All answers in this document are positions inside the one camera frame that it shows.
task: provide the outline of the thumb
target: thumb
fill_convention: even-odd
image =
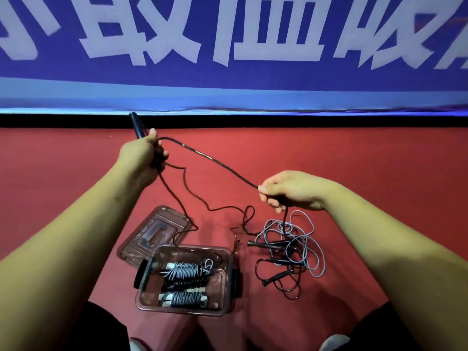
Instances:
[[[258,186],[258,190],[264,195],[284,195],[286,194],[284,189],[285,187],[283,183],[276,183],[267,186]]]
[[[154,128],[151,128],[149,130],[149,134],[144,138],[144,140],[146,140],[152,145],[156,145],[156,143],[158,142],[158,133]]]

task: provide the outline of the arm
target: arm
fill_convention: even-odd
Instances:
[[[285,171],[259,188],[281,212],[325,209],[425,350],[468,349],[468,262],[332,181]]]
[[[0,262],[2,349],[55,350],[66,340],[139,195],[156,179],[157,142],[152,129],[125,144],[98,183]]]

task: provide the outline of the transparent plastic container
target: transparent plastic container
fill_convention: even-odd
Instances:
[[[184,214],[165,205],[158,206],[119,246],[117,256],[138,268],[143,260],[153,257],[160,244],[172,243],[174,235],[190,227],[190,220]],[[184,234],[179,234],[176,243],[183,238]]]
[[[200,264],[206,259],[214,262],[212,273],[205,288],[205,307],[176,308],[163,307],[159,299],[164,284],[160,274],[168,263],[186,262]],[[161,244],[148,261],[143,261],[135,278],[138,288],[135,304],[141,310],[221,316],[235,306],[235,299],[242,296],[242,275],[236,268],[235,256],[227,248],[211,246]]]

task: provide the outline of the jump rope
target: jump rope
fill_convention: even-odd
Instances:
[[[132,119],[133,129],[135,130],[135,133],[136,133],[137,137],[142,138],[142,137],[147,136],[146,129],[144,128],[143,123],[140,121],[137,114],[135,112],[131,112],[130,117]],[[239,179],[241,179],[243,182],[247,183],[249,186],[251,186],[251,187],[255,188],[256,190],[258,190],[258,185],[255,185],[254,183],[250,182],[249,180],[247,180],[246,178],[244,178],[239,173],[237,173],[236,171],[231,169],[229,166],[223,164],[219,160],[214,159],[211,156],[208,156],[208,155],[206,155],[206,154],[204,154],[204,153],[202,153],[202,152],[200,152],[200,151],[198,151],[198,150],[196,150],[196,149],[194,149],[194,148],[192,148],[192,147],[190,147],[190,146],[188,146],[188,145],[186,145],[186,144],[184,144],[184,143],[182,143],[182,142],[180,142],[180,141],[178,141],[176,139],[164,136],[164,137],[159,138],[159,140],[171,141],[171,142],[173,142],[173,143],[175,143],[177,145],[180,145],[180,146],[184,147],[187,150],[190,150],[193,153],[196,153],[196,154],[198,154],[200,156],[203,156],[204,158],[206,158],[206,159],[208,159],[210,161],[215,162],[216,164],[222,166],[226,170],[231,171],[231,173],[236,175]],[[184,215],[188,218],[188,220],[190,221],[190,224],[193,226],[193,228],[191,228],[189,230],[184,229],[181,232],[178,232],[173,236],[172,242],[178,248],[179,246],[178,246],[176,241],[177,241],[177,238],[180,235],[185,234],[185,233],[189,233],[189,232],[195,232],[195,231],[199,230],[199,228],[195,224],[193,219],[187,213],[187,210],[185,209],[184,204],[182,203],[182,201],[173,192],[173,190],[167,184],[166,180],[161,175],[162,170],[161,170],[160,162],[162,162],[162,161],[163,161],[162,154],[161,154],[161,157],[157,157],[157,154],[155,154],[155,160],[154,160],[154,164],[152,165],[152,167],[156,168],[156,170],[158,171],[158,176],[161,178],[161,182],[163,183],[164,187],[172,195],[172,197],[174,197],[174,199],[177,201],[179,206],[182,208],[182,211],[184,212]],[[240,226],[242,228],[243,233],[246,234],[246,235],[249,235],[249,236],[255,236],[254,242],[249,242],[248,246],[252,246],[252,245],[253,246],[259,246],[259,247],[267,248],[267,249],[270,250],[270,255],[271,255],[270,259],[261,258],[255,264],[255,276],[262,282],[262,284],[264,286],[267,286],[269,283],[273,283],[274,286],[276,287],[276,289],[281,291],[287,299],[293,301],[293,300],[296,300],[301,295],[300,281],[301,281],[301,274],[303,272],[309,270],[310,274],[315,278],[319,278],[324,274],[325,267],[326,267],[325,256],[323,254],[323,251],[322,251],[320,245],[317,243],[317,241],[315,239],[313,239],[311,237],[311,235],[315,231],[315,227],[314,227],[311,219],[307,216],[306,213],[304,213],[304,212],[302,212],[300,210],[294,210],[294,211],[291,212],[291,214],[289,216],[289,221],[286,221],[287,217],[288,217],[288,206],[284,205],[286,208],[285,208],[285,211],[284,211],[283,220],[269,219],[269,220],[266,221],[266,223],[265,223],[265,225],[263,227],[263,230],[261,230],[260,232],[257,232],[257,233],[252,233],[246,228],[247,223],[249,223],[249,221],[255,215],[255,208],[252,205],[248,205],[244,210],[237,207],[237,206],[234,206],[234,205],[227,205],[227,206],[223,206],[223,207],[219,207],[219,208],[210,208],[210,206],[208,205],[208,202],[206,200],[204,200],[202,197],[200,197],[199,195],[197,195],[196,193],[194,193],[189,188],[189,186],[187,185],[187,179],[186,179],[187,168],[186,167],[172,165],[172,164],[170,164],[168,162],[165,162],[165,165],[167,165],[169,167],[172,167],[174,169],[183,171],[183,176],[182,177],[183,177],[183,182],[184,182],[185,189],[192,196],[194,196],[196,199],[200,200],[206,206],[206,209],[209,212],[216,212],[216,211],[221,211],[223,209],[231,208],[231,209],[236,209],[237,211],[239,211],[239,212],[241,212],[243,214],[242,224]],[[283,204],[283,200],[284,200],[283,197],[279,196],[279,197],[276,197],[276,199],[279,200],[280,205]],[[310,225],[312,226],[312,230],[307,233],[305,230],[303,230],[298,225],[293,224],[292,223],[292,217],[293,217],[294,213],[303,214],[307,218],[307,220],[310,222]],[[227,257],[227,258],[229,258],[231,256],[234,256],[234,258],[236,260],[237,260],[238,245],[240,243],[240,240],[237,239],[237,235],[236,235],[234,230],[236,230],[238,228],[239,228],[239,226],[235,226],[235,227],[231,228],[231,231],[234,233],[234,249],[232,250],[231,255]],[[280,240],[275,241],[275,242],[271,241],[271,239],[268,238],[268,236],[271,233],[279,234],[280,235]],[[315,271],[320,269],[320,265],[321,265],[320,257],[319,257],[318,253],[316,253],[313,249],[311,249],[308,246],[309,242],[312,242],[314,245],[317,246],[317,248],[319,250],[319,253],[322,256],[323,268],[321,269],[321,271],[318,274],[316,274]],[[310,263],[308,261],[308,253],[312,253],[315,256],[315,258],[317,259],[317,264],[315,266],[313,266],[313,267],[310,265]],[[259,276],[259,274],[257,272],[257,269],[258,269],[258,266],[261,263],[264,263],[264,262],[274,263],[277,266],[284,265],[284,266],[287,267],[287,270],[284,271],[284,272],[278,273],[277,275],[275,275],[275,276],[273,276],[271,278],[262,279]],[[281,281],[282,278],[286,277],[286,276],[289,276],[293,280],[293,285],[289,289],[285,289],[285,287],[283,285],[283,282]],[[295,291],[296,289],[297,289],[297,293],[294,293],[294,296],[291,296],[290,295],[291,292]]]

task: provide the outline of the black jump rope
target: black jump rope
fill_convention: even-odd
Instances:
[[[148,134],[146,132],[146,129],[145,129],[143,123],[139,119],[138,115],[135,112],[131,112],[130,113],[130,118],[132,119],[133,129],[135,130],[135,134],[136,134],[137,138],[140,139],[140,138],[146,137]],[[194,153],[196,153],[198,155],[201,155],[204,158],[206,158],[208,160],[211,160],[211,161],[215,162],[216,164],[224,167],[225,169],[231,171],[231,173],[236,175],[238,178],[240,178],[243,182],[247,183],[249,186],[251,186],[251,187],[253,187],[255,189],[258,189],[257,185],[253,184],[252,182],[250,182],[246,178],[242,177],[236,171],[232,170],[230,167],[223,164],[222,162],[220,162],[217,159],[214,159],[214,158],[212,158],[212,157],[210,157],[210,156],[208,156],[208,155],[206,155],[206,154],[204,154],[202,152],[199,152],[198,150],[196,150],[194,148],[191,148],[188,145],[185,145],[184,143],[182,143],[182,142],[180,142],[180,141],[178,141],[176,139],[173,139],[173,138],[169,138],[169,137],[164,136],[164,137],[159,138],[159,140],[172,141],[173,143],[176,143],[176,144],[184,147],[185,149],[190,150],[191,152],[194,152]],[[158,170],[158,175],[161,178],[161,182],[166,187],[167,191],[172,195],[172,197],[174,197],[174,199],[179,203],[179,206],[182,208],[182,211],[184,212],[184,215],[188,218],[188,220],[190,221],[190,224],[193,226],[193,228],[191,228],[189,230],[184,229],[181,232],[178,232],[173,236],[172,242],[176,247],[178,247],[178,245],[176,243],[176,240],[181,234],[188,233],[188,232],[195,232],[195,231],[199,230],[199,228],[195,224],[193,219],[188,215],[188,213],[187,213],[184,205],[182,204],[181,200],[179,199],[179,197],[177,197],[177,195],[172,191],[172,189],[169,188],[168,184],[166,183],[166,180],[162,177],[162,175],[161,175],[161,163],[163,161],[164,161],[164,158],[162,157],[162,153],[155,153],[155,159],[153,161],[152,167],[154,167],[156,170]],[[255,215],[255,208],[253,206],[248,205],[244,210],[237,207],[237,206],[233,206],[233,205],[228,205],[228,206],[212,209],[208,205],[207,201],[205,201],[202,197],[198,196],[196,193],[194,193],[194,192],[192,192],[192,190],[190,190],[189,186],[187,185],[187,180],[186,180],[186,173],[187,173],[187,168],[186,167],[172,165],[172,164],[170,164],[168,162],[165,162],[165,164],[167,166],[170,166],[170,167],[174,168],[174,169],[183,170],[183,181],[184,181],[185,189],[192,196],[194,196],[196,199],[202,201],[203,204],[206,206],[206,209],[209,212],[221,211],[223,209],[228,209],[228,208],[236,209],[237,211],[239,211],[239,212],[241,212],[243,214],[241,227],[242,227],[242,231],[243,231],[244,234],[250,235],[250,236],[257,236],[258,234],[261,233],[261,232],[251,233],[246,228],[246,224],[249,223],[249,221]],[[286,209],[284,211],[283,224],[282,224],[282,230],[283,230],[283,233],[284,233],[284,226],[285,226],[286,217],[287,217],[287,214],[288,214],[288,206],[284,204],[284,197],[276,197],[276,199],[280,202],[280,205],[284,205],[286,207]],[[234,231],[237,228],[239,228],[239,227],[236,226],[236,227],[231,228],[231,231],[234,233],[234,238],[235,238],[234,249],[233,249],[231,255],[233,255],[235,259],[237,259],[238,244],[240,243],[240,241],[237,239],[237,235],[235,234],[235,231]],[[260,248],[267,248],[272,252],[272,257],[270,259],[259,259],[257,261],[257,263],[255,264],[255,275],[262,282],[262,284],[264,286],[267,286],[268,284],[273,283],[274,286],[276,287],[276,289],[281,291],[287,299],[289,299],[291,301],[294,301],[299,297],[299,295],[301,295],[301,285],[300,285],[301,273],[304,272],[304,270],[306,268],[303,265],[303,263],[300,263],[300,262],[294,263],[294,262],[290,261],[289,259],[287,259],[287,257],[291,256],[293,253],[302,254],[301,249],[302,248],[307,248],[307,247],[301,247],[299,244],[288,244],[289,242],[290,241],[288,239],[278,241],[278,242],[271,242],[269,244],[262,244],[262,243],[249,241],[247,243],[247,245],[248,246],[257,246],[257,247],[260,247]],[[283,272],[280,272],[280,273],[276,274],[275,276],[272,276],[272,277],[270,277],[268,279],[262,279],[262,278],[259,277],[259,275],[257,273],[258,265],[260,263],[262,263],[262,262],[269,262],[269,263],[284,265],[284,266],[287,267],[287,270],[283,271]],[[284,286],[283,286],[283,283],[281,281],[282,278],[287,277],[287,276],[289,276],[294,282],[293,286],[291,288],[289,288],[289,289],[285,289]],[[295,293],[295,295],[293,297],[288,295],[290,292],[294,291],[295,289],[297,289],[298,292]]]

